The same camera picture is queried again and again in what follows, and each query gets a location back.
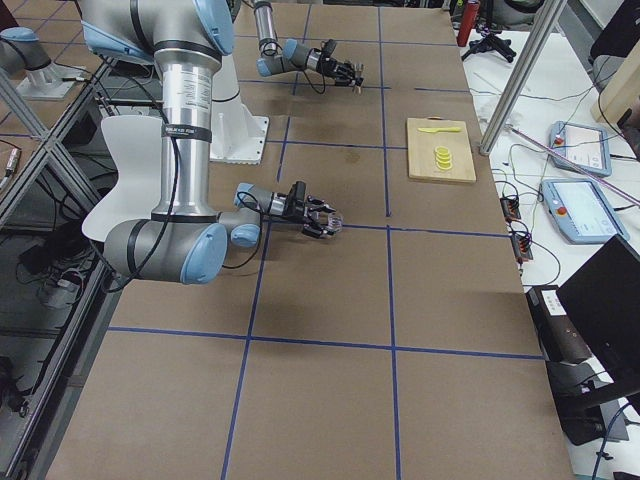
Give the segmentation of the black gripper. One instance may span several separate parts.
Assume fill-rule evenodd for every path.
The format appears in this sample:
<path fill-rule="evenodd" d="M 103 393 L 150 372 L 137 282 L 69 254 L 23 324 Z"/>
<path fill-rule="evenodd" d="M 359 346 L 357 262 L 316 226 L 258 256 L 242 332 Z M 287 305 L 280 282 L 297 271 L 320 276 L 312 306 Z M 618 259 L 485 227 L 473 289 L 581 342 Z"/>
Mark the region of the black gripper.
<path fill-rule="evenodd" d="M 337 210 L 328 203 L 311 196 L 290 197 L 285 201 L 283 219 L 301 225 L 301 232 L 306 236 L 325 239 L 340 233 L 342 225 L 322 225 L 318 220 L 319 213 L 333 214 L 336 212 Z"/>
<path fill-rule="evenodd" d="M 360 76 L 353 78 L 355 73 L 362 73 L 364 65 L 351 61 L 340 62 L 333 57 L 322 57 L 316 66 L 316 71 L 334 81 L 336 86 L 350 86 L 354 93 L 362 92 L 364 79 Z"/>

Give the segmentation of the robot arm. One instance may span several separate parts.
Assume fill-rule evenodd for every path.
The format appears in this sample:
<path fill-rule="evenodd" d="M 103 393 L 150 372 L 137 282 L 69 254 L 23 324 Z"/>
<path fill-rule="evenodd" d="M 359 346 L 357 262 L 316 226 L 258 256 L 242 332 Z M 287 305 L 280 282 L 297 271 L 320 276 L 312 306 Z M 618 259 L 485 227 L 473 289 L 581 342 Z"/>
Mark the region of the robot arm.
<path fill-rule="evenodd" d="M 89 51 L 155 69 L 156 116 L 102 123 L 118 170 L 113 189 L 83 223 L 110 270 L 110 292 L 135 279 L 206 284 L 230 247 L 257 249 L 267 217 L 313 238 L 338 233 L 341 215 L 303 182 L 286 193 L 240 184 L 234 209 L 208 201 L 212 161 L 261 158 L 268 121 L 242 103 L 236 80 L 234 11 L 225 1 L 83 1 Z"/>
<path fill-rule="evenodd" d="M 256 61 L 258 73 L 270 77 L 289 72 L 302 73 L 318 94 L 326 91 L 329 78 L 338 87 L 349 87 L 360 93 L 364 81 L 361 63 L 339 61 L 333 56 L 337 46 L 327 39 L 320 48 L 287 39 L 280 42 L 276 33 L 273 7 L 270 1 L 247 1 L 254 14 L 260 56 Z"/>

